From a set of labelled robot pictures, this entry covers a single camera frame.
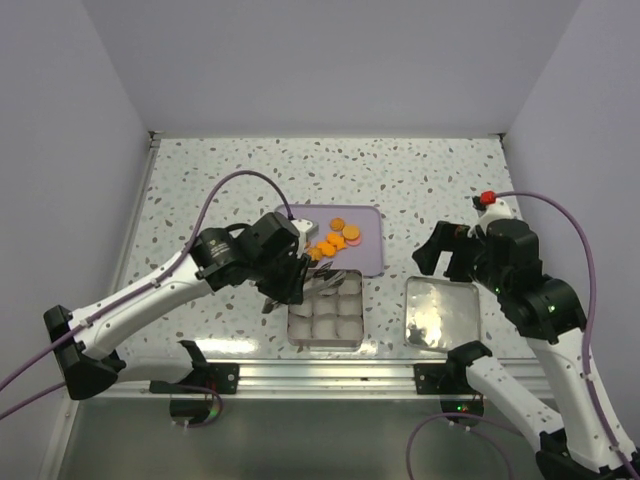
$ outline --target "speckled countertop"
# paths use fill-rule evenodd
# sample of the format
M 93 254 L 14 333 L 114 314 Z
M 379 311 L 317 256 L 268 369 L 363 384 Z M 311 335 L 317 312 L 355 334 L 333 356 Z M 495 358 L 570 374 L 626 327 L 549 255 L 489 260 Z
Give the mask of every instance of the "speckled countertop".
M 357 351 L 316 351 L 287 340 L 286 310 L 261 315 L 264 297 L 248 285 L 226 288 L 178 308 L 121 348 L 131 354 L 194 339 L 208 358 L 418 359 L 442 354 L 404 340 L 404 291 L 417 275 L 411 252 L 440 219 L 477 218 L 470 197 L 511 190 L 497 139 L 172 139 L 162 140 L 135 234 L 125 279 L 132 281 L 182 248 L 210 189 L 250 168 L 271 176 L 291 203 L 375 205 L 383 217 L 385 271 L 365 279 L 365 340 Z M 262 180 L 240 177 L 224 187 L 204 225 L 255 222 L 280 205 Z M 514 211 L 517 204 L 511 203 Z M 530 350 L 480 289 L 482 340 L 500 358 Z

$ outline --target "white wall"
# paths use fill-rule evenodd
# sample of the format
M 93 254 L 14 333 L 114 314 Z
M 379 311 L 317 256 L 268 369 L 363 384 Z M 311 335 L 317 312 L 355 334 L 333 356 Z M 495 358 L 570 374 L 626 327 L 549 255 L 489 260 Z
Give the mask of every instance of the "white wall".
M 48 342 L 42 313 L 106 292 L 146 131 L 79 0 L 0 2 L 0 377 Z M 59 382 L 53 357 L 0 411 Z M 0 477 L 35 478 L 60 395 L 0 424 Z
M 505 132 L 579 0 L 84 0 L 146 125 Z
M 585 0 L 506 137 L 518 188 L 553 196 L 584 225 L 598 272 L 594 350 L 636 442 L 640 363 L 640 2 Z M 523 201 L 548 268 L 587 298 L 571 227 Z

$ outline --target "purple cable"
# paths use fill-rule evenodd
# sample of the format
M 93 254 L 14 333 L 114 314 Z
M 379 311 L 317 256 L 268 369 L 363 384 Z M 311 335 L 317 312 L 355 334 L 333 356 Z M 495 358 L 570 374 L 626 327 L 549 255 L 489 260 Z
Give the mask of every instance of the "purple cable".
M 209 412 L 209 416 L 207 417 L 206 420 L 204 420 L 201 423 L 196 423 L 196 424 L 191 424 L 189 422 L 185 422 L 185 423 L 178 423 L 178 425 L 185 427 L 185 428 L 200 428 L 200 427 L 206 427 L 207 425 L 212 424 L 213 422 L 215 422 L 218 418 L 220 418 L 220 415 L 222 415 L 222 410 L 224 410 L 224 402 L 222 401 L 222 397 L 220 396 L 220 394 L 218 392 L 216 392 L 215 390 L 211 389 L 211 388 L 206 388 L 206 387 L 195 387 L 192 385 L 180 385 L 180 388 L 183 388 L 185 390 L 191 390 L 193 392 L 202 392 L 202 393 L 206 393 L 206 394 L 211 394 L 215 397 L 215 399 L 218 401 L 218 406 L 220 407 L 220 409 L 218 410 L 218 413 L 216 413 L 215 415 L 211 415 L 211 413 L 213 412 L 213 409 L 215 408 L 215 405 L 211 407 L 211 411 Z
M 411 432 L 411 435 L 409 435 L 409 440 L 407 441 L 407 449 L 405 450 L 405 463 L 407 467 L 407 474 L 409 475 L 410 480 L 415 480 L 415 477 L 413 476 L 413 470 L 411 469 L 411 447 L 413 446 L 413 441 L 415 440 L 416 435 L 418 434 L 420 429 L 422 429 L 422 427 L 424 427 L 427 423 L 437 420 L 439 418 L 452 418 L 452 417 L 479 420 L 481 422 L 485 422 L 490 425 L 493 425 L 494 427 L 502 428 L 503 430 L 507 430 L 508 432 L 513 433 L 513 429 L 511 427 L 508 427 L 507 425 L 504 425 L 500 422 L 496 422 L 495 420 L 491 420 L 490 418 L 479 417 L 477 415 L 472 415 L 469 413 L 436 413 L 435 415 L 430 415 L 424 420 L 422 420 L 418 425 L 416 425 L 416 427 Z M 493 440 L 491 437 L 489 437 L 485 433 L 478 432 L 475 429 L 469 430 L 469 432 L 473 433 L 474 435 L 478 435 L 480 438 L 486 440 L 491 445 L 493 445 L 493 447 L 498 451 L 500 456 L 502 456 L 502 458 L 504 459 L 504 462 L 507 465 L 509 480 L 514 480 L 516 476 L 513 470 L 513 465 L 511 463 L 511 460 L 509 460 L 509 456 L 507 455 L 507 452 L 495 440 Z
M 35 402 L 36 400 L 44 397 L 45 395 L 49 395 L 51 392 L 55 392 L 65 386 L 64 382 L 56 383 L 55 385 L 50 386 L 49 388 L 41 391 L 40 393 L 36 393 L 35 395 L 30 396 L 26 400 L 21 401 L 17 405 L 14 405 L 10 409 L 5 412 L 0 413 L 0 421 L 7 418 L 9 415 L 16 413 L 18 410 L 22 410 L 27 405 Z
M 591 403 L 593 404 L 593 408 L 596 412 L 596 415 L 600 420 L 602 428 L 607 434 L 607 438 L 609 439 L 611 444 L 617 448 L 620 446 L 620 443 L 618 442 L 618 439 L 616 438 L 616 435 L 613 432 L 613 429 L 611 428 L 609 421 L 607 420 L 607 415 L 604 413 L 604 409 L 602 408 L 602 404 L 600 403 L 600 399 L 598 398 L 598 392 L 596 391 L 595 385 L 591 380 L 588 379 L 588 376 L 592 372 L 589 350 L 591 348 L 591 336 L 593 335 L 593 325 L 595 323 L 595 316 L 596 316 L 597 289 L 596 289 L 596 269 L 593 261 L 593 253 L 591 252 L 591 246 L 589 245 L 589 240 L 587 239 L 587 234 L 578 223 L 578 220 L 566 208 L 564 208 L 562 205 L 560 205 L 558 202 L 556 202 L 552 198 L 549 198 L 539 193 L 527 192 L 527 191 L 503 192 L 503 193 L 496 194 L 496 198 L 512 197 L 512 196 L 531 197 L 531 198 L 536 198 L 538 200 L 542 200 L 545 203 L 548 203 L 549 205 L 559 210 L 569 220 L 569 222 L 571 222 L 571 225 L 573 225 L 573 227 L 576 229 L 576 232 L 578 232 L 578 236 L 580 237 L 580 241 L 582 242 L 582 246 L 584 247 L 584 252 L 587 256 L 587 268 L 589 270 L 589 309 L 587 312 L 587 325 L 584 330 L 584 337 L 582 339 L 582 368 L 584 370 L 585 378 L 587 382 L 587 391 L 589 392 L 589 397 L 591 398 Z M 618 457 L 620 458 L 620 460 L 622 461 L 626 469 L 629 471 L 631 476 L 635 480 L 640 480 L 640 475 L 636 472 L 635 468 L 633 468 L 633 465 L 631 465 L 629 460 L 627 460 L 627 457 L 624 455 L 624 453 L 622 453 L 620 450 L 617 450 L 616 453 L 618 454 Z
M 287 202 L 287 199 L 284 196 L 284 193 L 282 193 L 282 190 L 280 190 L 280 188 L 274 183 L 273 180 L 271 180 L 266 175 L 263 175 L 262 173 L 259 173 L 259 172 L 255 172 L 253 170 L 238 170 L 237 172 L 233 172 L 233 173 L 227 175 L 226 177 L 224 177 L 222 180 L 220 180 L 218 182 L 218 184 L 215 187 L 213 187 L 213 190 L 211 190 L 211 193 L 209 193 L 209 196 L 207 197 L 207 199 L 204 202 L 202 210 L 200 210 L 200 214 L 198 215 L 198 219 L 196 220 L 196 223 L 195 223 L 195 225 L 193 227 L 193 233 L 191 234 L 191 237 L 189 238 L 189 241 L 187 242 L 186 246 L 184 247 L 184 249 L 180 253 L 180 256 L 176 259 L 176 261 L 169 268 L 167 268 L 164 272 L 162 272 L 162 273 L 160 273 L 160 275 L 158 275 L 158 277 L 156 278 L 156 281 L 162 282 L 165 278 L 167 278 L 171 274 L 173 274 L 173 272 L 176 271 L 176 269 L 184 261 L 184 259 L 187 257 L 187 255 L 189 255 L 189 250 L 191 250 L 191 247 L 193 246 L 193 244 L 196 241 L 198 233 L 200 232 L 200 227 L 202 226 L 202 222 L 204 221 L 204 217 L 205 217 L 205 215 L 207 213 L 207 209 L 209 208 L 209 205 L 211 204 L 211 201 L 213 200 L 213 197 L 215 197 L 215 195 L 218 193 L 220 188 L 222 188 L 222 186 L 225 183 L 227 183 L 232 178 L 238 177 L 240 175 L 251 175 L 251 176 L 254 176 L 254 177 L 259 177 L 259 178 L 263 179 L 264 181 L 266 181 L 267 183 L 269 183 L 276 190 L 278 195 L 280 195 L 280 198 L 282 199 L 282 203 L 284 204 L 284 206 L 285 206 L 285 208 L 287 210 L 287 215 L 289 217 L 289 220 L 292 220 L 294 218 L 293 217 L 293 213 L 291 212 L 291 206 L 289 205 L 289 202 Z M 95 312 L 93 315 L 90 315 L 89 317 L 86 318 L 87 325 L 91 325 L 93 322 L 95 322 L 97 319 L 102 317 L 104 314 L 109 313 L 113 309 L 118 308 L 119 306 L 127 303 L 129 300 L 137 297 L 138 295 L 141 295 L 142 293 L 146 292 L 147 290 L 149 290 L 151 288 L 154 288 L 153 284 L 152 283 L 147 283 L 147 284 L 142 285 L 139 288 L 133 290 L 132 292 L 128 293 L 127 295 L 115 300 L 114 302 L 112 302 L 112 303 L 110 303 L 108 305 L 105 305 L 100 310 Z M 4 390 L 5 388 L 7 388 L 7 386 L 11 382 L 13 382 L 16 378 L 18 378 L 20 375 L 22 375 L 26 370 L 28 370 L 33 365 L 35 365 L 39 360 L 44 358 L 47 354 L 51 353 L 54 349 L 56 349 L 60 345 L 64 344 L 65 342 L 67 342 L 68 340 L 73 338 L 83 328 L 86 328 L 86 327 L 84 327 L 83 325 L 78 325 L 78 326 L 74 327 L 73 329 L 71 329 L 70 331 L 68 331 L 64 335 L 62 335 L 60 338 L 58 338 L 55 342 L 52 342 L 50 345 L 48 345 L 46 348 L 44 348 L 41 352 L 37 353 L 32 358 L 27 360 L 23 365 L 18 367 L 15 371 L 10 373 L 7 376 L 7 378 L 5 378 L 4 380 L 2 380 L 2 382 L 0 382 L 0 392 L 2 390 Z

